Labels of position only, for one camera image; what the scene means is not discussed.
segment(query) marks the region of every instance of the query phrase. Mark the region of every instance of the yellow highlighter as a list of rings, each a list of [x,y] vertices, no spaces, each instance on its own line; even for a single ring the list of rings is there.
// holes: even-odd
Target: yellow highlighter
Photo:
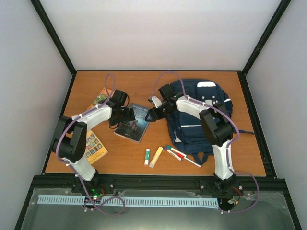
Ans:
[[[157,162],[158,158],[160,157],[160,154],[162,152],[163,148],[162,147],[159,147],[157,152],[155,152],[154,156],[153,156],[153,159],[152,161],[150,162],[149,164],[149,167],[153,168],[155,163]]]

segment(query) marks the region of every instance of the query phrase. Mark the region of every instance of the marker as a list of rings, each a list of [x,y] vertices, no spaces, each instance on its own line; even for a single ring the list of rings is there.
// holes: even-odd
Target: marker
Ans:
[[[173,157],[175,157],[177,160],[182,161],[182,159],[177,156],[175,153],[173,153],[171,150],[169,150],[167,147],[163,146],[164,150],[169,152]]]
[[[149,153],[150,153],[150,150],[146,149],[144,165],[148,165],[149,164]]]
[[[187,161],[191,162],[192,164],[195,164],[196,166],[198,166],[198,167],[200,167],[200,168],[202,167],[201,165],[199,165],[199,164],[195,163],[194,161],[190,160],[190,159],[187,157],[186,154],[184,154],[184,153],[178,151],[177,149],[171,147],[170,145],[166,145],[166,147],[169,148],[169,149],[171,149],[171,150],[173,150],[173,151],[175,151],[179,157],[186,159]]]
[[[155,152],[155,154],[154,154],[154,156],[153,156],[152,161],[151,161],[150,164],[149,164],[149,167],[151,167],[151,168],[154,167],[154,165],[156,164],[158,158],[159,158],[160,155],[161,155],[162,150],[163,150],[162,147],[159,147],[159,148],[158,148],[157,152]]]

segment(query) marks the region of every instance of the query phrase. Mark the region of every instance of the book cover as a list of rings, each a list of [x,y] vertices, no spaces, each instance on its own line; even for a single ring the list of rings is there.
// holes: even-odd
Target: book cover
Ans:
[[[135,103],[131,103],[129,108],[133,108],[135,120],[120,123],[114,133],[116,135],[140,142],[149,124],[149,122],[145,121],[145,117],[149,109]]]
[[[97,103],[101,100],[104,100],[108,97],[107,92],[109,94],[111,94],[112,90],[110,89],[106,89],[105,87],[102,89],[102,91],[100,92],[100,94],[96,97],[96,99],[93,101],[93,103],[87,108],[87,109],[91,109],[93,108],[95,105],[97,105]]]
[[[107,149],[95,135],[95,133],[90,130],[86,134],[86,149],[85,155],[90,164],[93,164],[98,159],[106,155]]]

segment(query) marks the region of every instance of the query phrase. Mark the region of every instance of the wooden table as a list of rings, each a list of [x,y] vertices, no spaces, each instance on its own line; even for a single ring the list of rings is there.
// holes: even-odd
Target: wooden table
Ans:
[[[109,71],[78,71],[73,84],[64,115],[77,115],[87,109],[104,87]],[[147,101],[154,83],[161,71],[113,71],[117,78],[116,88],[126,92],[130,101],[146,107],[152,107]],[[247,106],[236,72],[225,71],[179,71],[182,78],[204,78],[219,84],[227,92],[233,103],[232,119],[239,129],[253,131]],[[158,88],[177,80],[171,73],[164,75],[156,88],[156,96],[161,98]],[[112,79],[108,80],[112,88]],[[214,157],[199,168],[188,161],[178,161],[163,151],[155,167],[144,166],[145,149],[151,150],[150,160],[159,146],[171,144],[166,120],[150,123],[140,143],[119,137],[109,129],[109,123],[103,122],[93,128],[109,153],[96,161],[93,166],[104,174],[153,174],[153,175],[213,175]],[[251,134],[241,134],[232,145],[232,161],[237,172],[250,172],[255,176],[265,176],[262,159],[256,142]],[[69,167],[56,160],[51,153],[47,173],[71,173]]]

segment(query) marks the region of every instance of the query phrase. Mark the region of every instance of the white wall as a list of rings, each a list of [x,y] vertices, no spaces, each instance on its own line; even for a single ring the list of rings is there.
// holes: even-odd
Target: white wall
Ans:
[[[0,22],[0,228],[10,230],[41,173],[71,75],[29,0],[2,0]]]
[[[277,175],[307,229],[307,1],[292,1],[247,75]]]
[[[76,69],[242,70],[280,0],[41,0]]]

